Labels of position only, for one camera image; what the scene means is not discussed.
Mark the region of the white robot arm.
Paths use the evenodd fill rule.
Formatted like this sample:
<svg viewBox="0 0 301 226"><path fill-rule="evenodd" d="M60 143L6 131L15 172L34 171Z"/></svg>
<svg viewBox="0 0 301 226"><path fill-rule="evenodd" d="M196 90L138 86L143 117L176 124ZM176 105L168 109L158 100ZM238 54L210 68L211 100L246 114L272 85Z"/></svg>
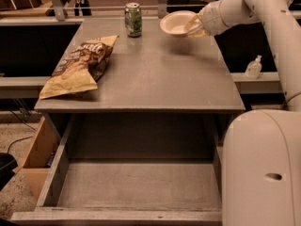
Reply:
<svg viewBox="0 0 301 226"><path fill-rule="evenodd" d="M238 116L224 137L223 226L301 226L301 26L289 0L219 0L200 12L220 35L237 24L262 24L287 107Z"/></svg>

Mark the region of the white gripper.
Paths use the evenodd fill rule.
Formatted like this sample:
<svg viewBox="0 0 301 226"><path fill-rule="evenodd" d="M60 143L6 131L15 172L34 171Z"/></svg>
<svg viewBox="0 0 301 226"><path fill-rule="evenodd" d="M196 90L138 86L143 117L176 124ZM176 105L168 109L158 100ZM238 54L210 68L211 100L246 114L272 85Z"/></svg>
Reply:
<svg viewBox="0 0 301 226"><path fill-rule="evenodd" d="M226 25L222 18L221 5L221 0L209 3L201 10L201 16L199 14L194 15L186 23L184 30L191 31L202 28L202 26L204 29L189 33L188 36L190 38L201 38L220 35L227 31L230 27Z"/></svg>

